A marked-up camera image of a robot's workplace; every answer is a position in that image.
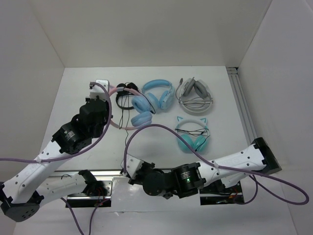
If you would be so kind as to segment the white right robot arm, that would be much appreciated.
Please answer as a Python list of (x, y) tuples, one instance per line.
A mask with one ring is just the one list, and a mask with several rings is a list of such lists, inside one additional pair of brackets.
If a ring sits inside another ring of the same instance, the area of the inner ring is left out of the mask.
[(129, 184), (141, 185), (149, 196), (169, 199), (195, 195), (213, 184), (215, 190), (224, 192), (253, 172), (271, 175), (281, 171), (277, 159), (263, 138), (255, 139), (246, 149), (205, 163), (198, 161), (170, 169), (157, 169), (148, 163), (127, 155), (122, 162)]

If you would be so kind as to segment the pink blue cat-ear headphones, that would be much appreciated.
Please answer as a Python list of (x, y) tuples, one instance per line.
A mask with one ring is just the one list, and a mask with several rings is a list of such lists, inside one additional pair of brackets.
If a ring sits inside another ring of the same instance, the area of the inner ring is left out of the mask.
[(135, 130), (142, 126), (149, 125), (152, 123), (152, 115), (155, 114), (155, 109), (152, 107), (151, 102), (145, 97), (140, 91), (135, 91), (133, 89), (123, 88), (123, 87), (110, 87), (109, 96), (114, 93), (117, 94), (119, 91), (129, 91), (133, 94), (132, 105), (134, 109), (138, 112), (138, 115), (131, 119), (131, 127), (123, 127), (121, 124), (116, 124), (111, 119), (110, 125), (123, 130)]

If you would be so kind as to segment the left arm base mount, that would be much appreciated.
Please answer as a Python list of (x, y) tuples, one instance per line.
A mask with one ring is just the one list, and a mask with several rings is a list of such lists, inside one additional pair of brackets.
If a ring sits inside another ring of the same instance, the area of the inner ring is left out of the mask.
[(89, 170), (78, 172), (87, 182), (82, 192), (73, 193), (66, 197), (72, 208), (108, 208), (112, 205), (113, 178), (107, 176), (94, 176)]

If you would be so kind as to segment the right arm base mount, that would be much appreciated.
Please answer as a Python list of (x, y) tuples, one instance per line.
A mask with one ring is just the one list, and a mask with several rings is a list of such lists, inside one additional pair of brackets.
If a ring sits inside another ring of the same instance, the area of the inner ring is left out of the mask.
[(218, 188), (211, 184), (200, 190), (200, 205), (226, 205), (245, 202), (240, 182), (230, 188)]

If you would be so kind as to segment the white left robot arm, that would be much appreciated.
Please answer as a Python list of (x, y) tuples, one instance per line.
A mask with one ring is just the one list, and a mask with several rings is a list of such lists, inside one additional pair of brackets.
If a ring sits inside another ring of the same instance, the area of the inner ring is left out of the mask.
[(111, 117), (108, 101), (87, 98), (79, 114), (52, 136), (46, 148), (20, 173), (0, 186), (0, 208), (15, 222), (32, 217), (42, 206), (63, 196), (106, 192), (101, 181), (89, 170), (80, 170), (72, 176), (46, 183), (46, 179), (67, 160), (94, 146), (107, 130)]

